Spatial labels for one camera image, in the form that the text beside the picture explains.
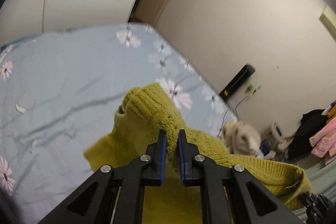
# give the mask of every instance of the mattress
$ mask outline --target mattress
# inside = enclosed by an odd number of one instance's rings
[[[152,27],[122,24],[25,37],[0,53],[1,186],[35,224],[91,174],[83,151],[113,127],[125,93],[158,81],[189,127],[235,121]]]

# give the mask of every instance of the white flower print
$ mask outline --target white flower print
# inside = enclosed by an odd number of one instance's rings
[[[12,68],[12,61],[6,61],[2,65],[2,68],[0,68],[0,77],[2,77],[4,80],[6,80],[6,78],[9,78],[9,75],[12,73]]]
[[[189,61],[186,58],[180,56],[178,59],[180,60],[180,64],[183,65],[184,69],[186,69],[187,71],[192,72],[192,73],[195,72],[194,67],[189,63]]]
[[[125,43],[126,47],[130,46],[139,48],[141,46],[141,40],[132,34],[130,30],[121,30],[117,32],[117,39],[120,43]]]
[[[187,109],[191,109],[193,101],[190,98],[190,94],[184,92],[180,85],[176,85],[173,80],[168,79],[168,81],[161,77],[160,79],[156,80],[165,93],[173,100],[175,106],[178,109],[181,109],[184,106]]]
[[[21,114],[25,114],[28,112],[27,109],[25,109],[24,107],[20,106],[18,103],[15,104],[15,108],[18,112],[20,112]]]
[[[222,99],[208,85],[204,85],[202,94],[205,95],[204,100],[211,100],[211,109],[215,113],[222,114],[226,110],[226,106]]]
[[[6,55],[13,49],[13,44],[7,46],[1,53],[0,53],[0,64],[5,59]]]
[[[148,61],[151,64],[155,64],[155,69],[162,70],[163,74],[167,75],[171,73],[176,76],[179,73],[177,66],[167,57],[160,57],[159,53],[150,53],[148,55]]]
[[[4,189],[9,195],[13,193],[13,185],[15,180],[10,177],[13,172],[8,166],[7,160],[0,156],[0,187]]]
[[[150,26],[149,24],[145,25],[145,32],[154,32],[154,29],[152,26]]]
[[[162,39],[155,40],[154,47],[161,56],[170,56],[173,51],[169,44]]]

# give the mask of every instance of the black bracket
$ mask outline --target black bracket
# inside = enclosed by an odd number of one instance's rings
[[[301,194],[299,199],[306,207],[307,224],[336,223],[336,205],[323,194]]]
[[[199,154],[184,130],[178,138],[182,183],[200,186],[203,224],[302,224],[243,166],[232,168]]]

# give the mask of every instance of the wire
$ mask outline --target wire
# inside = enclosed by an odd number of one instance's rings
[[[227,106],[227,110],[226,110],[226,112],[225,112],[225,114],[224,114],[223,121],[222,121],[222,125],[220,126],[220,130],[219,130],[219,131],[221,131],[222,128],[223,128],[223,123],[224,123],[225,115],[227,114],[227,112],[229,111],[229,109],[230,109],[230,104]]]
[[[243,99],[241,99],[240,101],[239,101],[239,103],[236,105],[236,107],[235,107],[235,114],[236,114],[236,116],[238,117],[239,115],[238,115],[238,113],[237,113],[237,107],[242,103],[242,102],[244,102],[246,99],[248,99],[248,98],[250,98],[251,97],[251,95],[249,94],[249,95],[247,95],[247,96],[245,96]]]

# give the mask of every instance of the dog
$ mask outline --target dog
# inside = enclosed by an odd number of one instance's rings
[[[261,135],[249,124],[227,123],[218,138],[226,145],[229,153],[256,157],[261,145]]]

